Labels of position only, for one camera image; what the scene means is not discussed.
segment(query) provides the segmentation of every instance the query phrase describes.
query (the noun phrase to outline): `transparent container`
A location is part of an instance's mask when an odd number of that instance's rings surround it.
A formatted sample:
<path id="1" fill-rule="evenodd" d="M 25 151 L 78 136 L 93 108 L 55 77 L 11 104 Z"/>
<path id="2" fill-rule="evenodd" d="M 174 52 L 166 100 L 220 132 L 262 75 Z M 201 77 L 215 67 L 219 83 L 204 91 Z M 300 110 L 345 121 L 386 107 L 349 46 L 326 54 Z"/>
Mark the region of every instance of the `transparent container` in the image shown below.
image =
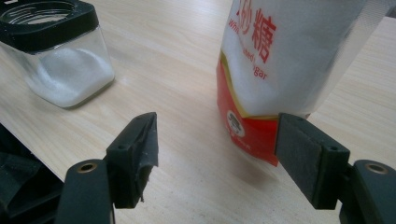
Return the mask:
<path id="1" fill-rule="evenodd" d="M 2 47 L 30 89 L 57 106 L 78 105 L 114 79 L 90 4 L 20 1 L 2 11 L 0 32 Z"/>

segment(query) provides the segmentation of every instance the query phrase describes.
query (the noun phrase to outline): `light wood tabletop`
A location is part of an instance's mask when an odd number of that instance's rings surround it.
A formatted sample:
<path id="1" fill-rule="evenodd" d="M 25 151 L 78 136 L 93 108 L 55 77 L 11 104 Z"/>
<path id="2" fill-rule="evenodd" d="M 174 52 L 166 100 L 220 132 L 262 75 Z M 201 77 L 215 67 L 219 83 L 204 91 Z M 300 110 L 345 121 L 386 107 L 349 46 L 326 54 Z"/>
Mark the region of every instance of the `light wood tabletop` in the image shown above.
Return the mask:
<path id="1" fill-rule="evenodd" d="M 230 140 L 217 107 L 216 65 L 231 0 L 90 0 L 116 79 L 62 109 L 35 95 L 0 50 L 0 122 L 57 176 L 102 159 L 129 123 L 158 114 L 159 167 L 145 202 L 117 223 L 339 223 L 316 211 L 284 168 Z M 385 18 L 309 121 L 351 150 L 396 167 L 396 20 Z"/>

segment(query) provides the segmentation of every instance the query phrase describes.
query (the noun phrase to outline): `gold stripe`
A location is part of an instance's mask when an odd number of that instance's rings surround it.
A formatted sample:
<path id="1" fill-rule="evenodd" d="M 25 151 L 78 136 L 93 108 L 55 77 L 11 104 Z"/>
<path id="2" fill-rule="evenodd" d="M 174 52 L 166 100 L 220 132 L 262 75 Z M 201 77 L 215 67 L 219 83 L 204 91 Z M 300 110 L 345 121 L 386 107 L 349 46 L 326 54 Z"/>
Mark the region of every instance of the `gold stripe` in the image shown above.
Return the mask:
<path id="1" fill-rule="evenodd" d="M 249 115 L 249 113 L 239 103 L 238 97 L 236 96 L 236 93 L 233 89 L 233 81 L 231 80 L 230 68 L 228 67 L 227 57 L 225 56 L 223 51 L 220 52 L 220 59 L 221 59 L 221 65 L 223 66 L 223 69 L 224 69 L 224 75 L 225 75 L 225 79 L 227 81 L 228 90 L 230 91 L 231 97 L 233 97 L 233 102 L 235 103 L 236 109 L 238 110 L 241 117 L 244 119 L 249 118 L 249 119 L 277 120 L 278 115 L 269 115 L 269 116 L 251 116 L 251 115 Z"/>

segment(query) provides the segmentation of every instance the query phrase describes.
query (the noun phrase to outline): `red bottom of bag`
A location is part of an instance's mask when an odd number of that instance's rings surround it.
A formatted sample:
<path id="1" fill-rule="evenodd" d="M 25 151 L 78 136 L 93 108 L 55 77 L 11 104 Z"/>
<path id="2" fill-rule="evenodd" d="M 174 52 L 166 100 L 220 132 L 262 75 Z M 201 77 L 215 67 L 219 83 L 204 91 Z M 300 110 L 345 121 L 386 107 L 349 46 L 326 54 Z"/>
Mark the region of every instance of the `red bottom of bag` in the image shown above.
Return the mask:
<path id="1" fill-rule="evenodd" d="M 277 120 L 243 119 L 233 102 L 224 71 L 223 63 L 219 59 L 218 106 L 231 139 L 248 154 L 277 166 L 278 160 L 275 156 Z"/>

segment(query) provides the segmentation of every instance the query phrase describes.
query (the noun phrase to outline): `black lid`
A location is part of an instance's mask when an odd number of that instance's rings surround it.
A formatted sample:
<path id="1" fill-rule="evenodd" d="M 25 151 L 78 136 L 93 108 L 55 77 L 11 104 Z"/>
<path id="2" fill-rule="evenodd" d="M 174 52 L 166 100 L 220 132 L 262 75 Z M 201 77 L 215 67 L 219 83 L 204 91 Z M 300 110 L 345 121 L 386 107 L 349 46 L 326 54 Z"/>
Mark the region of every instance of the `black lid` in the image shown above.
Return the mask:
<path id="1" fill-rule="evenodd" d="M 93 5 L 78 0 L 0 3 L 0 41 L 24 52 L 52 49 L 98 25 Z"/>

